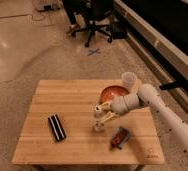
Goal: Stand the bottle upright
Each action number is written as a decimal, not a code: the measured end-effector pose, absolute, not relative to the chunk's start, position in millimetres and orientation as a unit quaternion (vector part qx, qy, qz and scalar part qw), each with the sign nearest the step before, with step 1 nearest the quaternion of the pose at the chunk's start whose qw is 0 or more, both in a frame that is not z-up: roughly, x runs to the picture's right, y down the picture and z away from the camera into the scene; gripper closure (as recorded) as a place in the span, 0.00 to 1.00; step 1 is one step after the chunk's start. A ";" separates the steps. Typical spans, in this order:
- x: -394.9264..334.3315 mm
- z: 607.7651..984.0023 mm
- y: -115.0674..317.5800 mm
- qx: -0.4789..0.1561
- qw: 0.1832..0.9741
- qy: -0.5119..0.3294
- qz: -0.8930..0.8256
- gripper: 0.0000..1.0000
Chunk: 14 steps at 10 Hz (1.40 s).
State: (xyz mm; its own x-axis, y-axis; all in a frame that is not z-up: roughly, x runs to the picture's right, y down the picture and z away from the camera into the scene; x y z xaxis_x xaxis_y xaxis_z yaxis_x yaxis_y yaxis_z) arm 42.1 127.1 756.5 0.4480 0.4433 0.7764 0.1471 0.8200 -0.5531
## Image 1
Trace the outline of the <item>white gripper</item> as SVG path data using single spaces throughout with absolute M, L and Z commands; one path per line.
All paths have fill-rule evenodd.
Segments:
M 125 115 L 131 110 L 137 109 L 139 105 L 139 97 L 136 93 L 118 96 L 112 102 L 106 101 L 96 105 L 94 107 L 94 130 L 103 132 L 107 122 L 114 120 L 117 115 Z

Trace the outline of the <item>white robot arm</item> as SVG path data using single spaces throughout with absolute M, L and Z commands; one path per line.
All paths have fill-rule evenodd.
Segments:
M 172 111 L 151 84 L 142 84 L 135 92 L 117 96 L 94 107 L 94 130 L 101 132 L 106 122 L 121 117 L 132 110 L 151 107 L 166 122 L 172 133 L 181 142 L 188 158 L 188 124 Z

